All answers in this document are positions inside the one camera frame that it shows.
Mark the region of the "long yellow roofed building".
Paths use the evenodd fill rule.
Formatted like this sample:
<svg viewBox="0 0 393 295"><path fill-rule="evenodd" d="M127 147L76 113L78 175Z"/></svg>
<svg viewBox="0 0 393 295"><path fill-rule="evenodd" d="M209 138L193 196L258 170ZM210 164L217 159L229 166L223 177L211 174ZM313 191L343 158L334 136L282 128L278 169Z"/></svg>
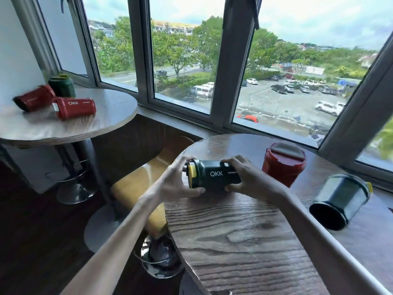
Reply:
<svg viewBox="0 0 393 295"><path fill-rule="evenodd" d="M159 21L153 19L151 21L151 26L154 32L190 36L193 34L194 28L198 27L199 25L185 24L180 22Z"/></svg>

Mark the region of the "grey window frame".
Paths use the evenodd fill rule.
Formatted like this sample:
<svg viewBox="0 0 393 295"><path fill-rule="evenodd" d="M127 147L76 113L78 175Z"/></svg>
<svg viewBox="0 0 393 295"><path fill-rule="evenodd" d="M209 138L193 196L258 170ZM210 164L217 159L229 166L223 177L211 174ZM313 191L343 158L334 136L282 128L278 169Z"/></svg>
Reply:
<svg viewBox="0 0 393 295"><path fill-rule="evenodd" d="M258 0L259 26L291 42L382 48L326 138L313 152L393 190L393 0ZM199 25L223 18L216 89L241 84L254 30L250 0L11 0L45 80L125 92L146 109L220 133L266 132L155 98L151 19Z"/></svg>

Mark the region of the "dark green tumbler black base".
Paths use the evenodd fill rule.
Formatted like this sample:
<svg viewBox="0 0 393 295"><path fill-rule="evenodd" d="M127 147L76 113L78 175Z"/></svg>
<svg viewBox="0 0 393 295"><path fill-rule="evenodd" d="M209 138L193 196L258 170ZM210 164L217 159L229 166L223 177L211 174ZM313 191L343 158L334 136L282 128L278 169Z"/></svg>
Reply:
<svg viewBox="0 0 393 295"><path fill-rule="evenodd" d="M309 212L326 229L340 231L367 203L372 193L370 182L351 174L333 174L314 198Z"/></svg>

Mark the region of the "dark round wooden table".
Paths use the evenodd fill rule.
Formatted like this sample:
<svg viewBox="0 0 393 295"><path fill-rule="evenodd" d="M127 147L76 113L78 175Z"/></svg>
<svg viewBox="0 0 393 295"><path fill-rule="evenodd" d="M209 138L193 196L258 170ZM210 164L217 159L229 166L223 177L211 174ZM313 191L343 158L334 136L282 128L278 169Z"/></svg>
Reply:
<svg viewBox="0 0 393 295"><path fill-rule="evenodd" d="M233 295L329 295L283 214L239 193L165 203L168 228L199 288ZM393 295L393 213L376 195L330 231Z"/></svg>

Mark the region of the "yellow stool with chrome base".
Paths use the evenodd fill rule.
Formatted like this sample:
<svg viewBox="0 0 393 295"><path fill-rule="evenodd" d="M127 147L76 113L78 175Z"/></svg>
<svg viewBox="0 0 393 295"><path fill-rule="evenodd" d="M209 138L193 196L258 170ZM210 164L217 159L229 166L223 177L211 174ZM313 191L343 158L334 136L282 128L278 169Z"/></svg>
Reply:
<svg viewBox="0 0 393 295"><path fill-rule="evenodd" d="M155 183L166 168L194 141L186 136L174 137L160 153L117 181L111 193L126 208L133 208L138 199ZM184 266L168 233L164 204L160 204L148 218L144 241L137 241L133 255L139 259L145 271L157 279L177 276Z"/></svg>

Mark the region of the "light round wooden table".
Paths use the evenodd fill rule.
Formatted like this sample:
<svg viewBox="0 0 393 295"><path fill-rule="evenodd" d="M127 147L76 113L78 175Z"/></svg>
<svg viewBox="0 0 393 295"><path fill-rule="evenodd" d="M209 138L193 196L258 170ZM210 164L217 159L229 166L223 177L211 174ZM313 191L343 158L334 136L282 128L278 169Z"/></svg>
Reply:
<svg viewBox="0 0 393 295"><path fill-rule="evenodd" d="M130 94L109 89L78 88L76 95L76 99L93 99L96 114L62 121L51 107L32 113L12 107L0 110L0 143L18 148L65 145L74 161L77 156L72 145L82 151L90 162L95 186L106 201L91 216L84 232L87 248L96 253L119 227L124 216L99 169L91 138L130 122L137 113L138 103Z"/></svg>

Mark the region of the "group of parked cars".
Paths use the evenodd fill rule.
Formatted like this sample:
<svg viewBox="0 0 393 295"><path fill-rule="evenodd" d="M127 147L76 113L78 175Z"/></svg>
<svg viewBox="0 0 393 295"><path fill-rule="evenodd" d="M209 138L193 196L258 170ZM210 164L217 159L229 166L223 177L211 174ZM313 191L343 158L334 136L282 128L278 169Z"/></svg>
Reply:
<svg viewBox="0 0 393 295"><path fill-rule="evenodd" d="M249 128L288 139L310 138L319 145L345 107L347 100L334 86L293 74L264 72L248 75L235 90L219 96L214 74L196 68L185 68L177 77L173 70L159 69L154 78L155 98L183 106L201 114L217 117L213 100L221 100L226 125Z"/></svg>

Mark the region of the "small dark green tumbler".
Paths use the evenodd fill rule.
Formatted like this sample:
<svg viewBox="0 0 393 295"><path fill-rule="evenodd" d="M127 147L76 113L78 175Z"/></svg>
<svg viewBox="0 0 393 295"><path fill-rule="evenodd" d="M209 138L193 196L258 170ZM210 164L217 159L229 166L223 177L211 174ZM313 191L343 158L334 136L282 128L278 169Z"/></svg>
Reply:
<svg viewBox="0 0 393 295"><path fill-rule="evenodd" d="M73 81L67 74L58 74L50 77L48 84L57 97L76 98Z"/></svg>

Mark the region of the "red tumbler with grey lid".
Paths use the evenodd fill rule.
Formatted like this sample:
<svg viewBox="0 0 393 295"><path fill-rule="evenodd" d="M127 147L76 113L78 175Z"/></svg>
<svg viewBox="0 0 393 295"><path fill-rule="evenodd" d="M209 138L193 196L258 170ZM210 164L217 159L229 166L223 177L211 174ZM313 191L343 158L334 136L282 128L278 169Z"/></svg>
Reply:
<svg viewBox="0 0 393 295"><path fill-rule="evenodd" d="M300 147L277 142L266 149L262 171L290 188L306 165L306 154Z"/></svg>

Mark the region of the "person's left hand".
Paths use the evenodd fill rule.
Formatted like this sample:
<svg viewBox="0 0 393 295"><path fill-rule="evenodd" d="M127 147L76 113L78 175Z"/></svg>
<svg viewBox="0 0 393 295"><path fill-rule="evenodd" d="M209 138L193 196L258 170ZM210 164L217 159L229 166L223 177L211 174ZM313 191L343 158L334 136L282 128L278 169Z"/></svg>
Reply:
<svg viewBox="0 0 393 295"><path fill-rule="evenodd" d="M147 195L151 209L167 201L175 201L183 198L182 170L185 164L195 160L194 156L181 156L167 167L163 175L149 188Z"/></svg>

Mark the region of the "person's right hand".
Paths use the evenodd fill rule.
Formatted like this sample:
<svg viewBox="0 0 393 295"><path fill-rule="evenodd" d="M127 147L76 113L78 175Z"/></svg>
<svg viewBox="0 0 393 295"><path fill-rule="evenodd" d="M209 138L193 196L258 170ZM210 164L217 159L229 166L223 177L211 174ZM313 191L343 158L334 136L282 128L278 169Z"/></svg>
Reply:
<svg viewBox="0 0 393 295"><path fill-rule="evenodd" d="M221 160L231 164L241 178L241 182L246 186L246 193L249 197L271 202L275 205L290 195L290 189L257 168L250 160L242 155Z"/></svg>

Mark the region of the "dark green tumbler yellow lid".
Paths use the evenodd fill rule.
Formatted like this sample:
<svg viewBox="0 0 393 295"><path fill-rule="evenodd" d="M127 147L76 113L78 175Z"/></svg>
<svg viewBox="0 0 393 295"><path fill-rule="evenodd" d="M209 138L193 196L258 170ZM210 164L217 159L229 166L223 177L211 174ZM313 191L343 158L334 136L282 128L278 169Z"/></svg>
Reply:
<svg viewBox="0 0 393 295"><path fill-rule="evenodd" d="M204 188L206 192L224 192L230 184L241 183L235 168L217 160L190 160L183 166L189 188Z"/></svg>

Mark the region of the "group of green trees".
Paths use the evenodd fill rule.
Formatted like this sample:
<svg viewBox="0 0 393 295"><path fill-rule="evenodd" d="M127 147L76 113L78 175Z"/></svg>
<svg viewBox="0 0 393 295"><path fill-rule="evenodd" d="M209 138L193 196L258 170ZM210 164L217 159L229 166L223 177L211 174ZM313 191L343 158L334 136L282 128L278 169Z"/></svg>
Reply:
<svg viewBox="0 0 393 295"><path fill-rule="evenodd" d="M150 24L153 83L159 69L173 70L178 77L180 71L188 67L211 71L216 83L222 22L223 18L211 16L202 20L190 36L154 32ZM336 87L347 102L361 80L365 79L382 48L382 45L379 45L379 48L318 45L305 42L304 39L301 39L300 43L291 42L266 28L254 32L250 45L241 82L248 75L259 75L264 72L293 74L300 81L324 81L325 85ZM325 138L319 145L311 144L310 138L297 137L288 140L318 148Z"/></svg>

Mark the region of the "red tumbler with white print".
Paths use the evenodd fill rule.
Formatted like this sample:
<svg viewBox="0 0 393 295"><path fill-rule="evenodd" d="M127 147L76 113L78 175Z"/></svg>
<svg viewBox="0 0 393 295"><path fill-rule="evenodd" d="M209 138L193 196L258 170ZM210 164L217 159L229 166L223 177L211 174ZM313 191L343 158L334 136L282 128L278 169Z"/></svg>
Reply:
<svg viewBox="0 0 393 295"><path fill-rule="evenodd" d="M52 99L52 106L57 117L61 120L96 114L96 104L91 98L76 99L55 97Z"/></svg>

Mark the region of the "chrome stool base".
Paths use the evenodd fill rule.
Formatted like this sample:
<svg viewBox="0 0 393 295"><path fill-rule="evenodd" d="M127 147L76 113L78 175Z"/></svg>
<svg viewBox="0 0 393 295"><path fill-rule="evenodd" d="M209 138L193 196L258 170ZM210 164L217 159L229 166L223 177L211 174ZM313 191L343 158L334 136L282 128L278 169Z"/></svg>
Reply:
<svg viewBox="0 0 393 295"><path fill-rule="evenodd" d="M90 162L77 146L72 145L76 151L77 161L71 158L65 145L55 145L54 148L59 155L62 167L68 176L62 180L56 180L58 190L56 199L66 205L85 202L96 192L94 179L90 173Z"/></svg>

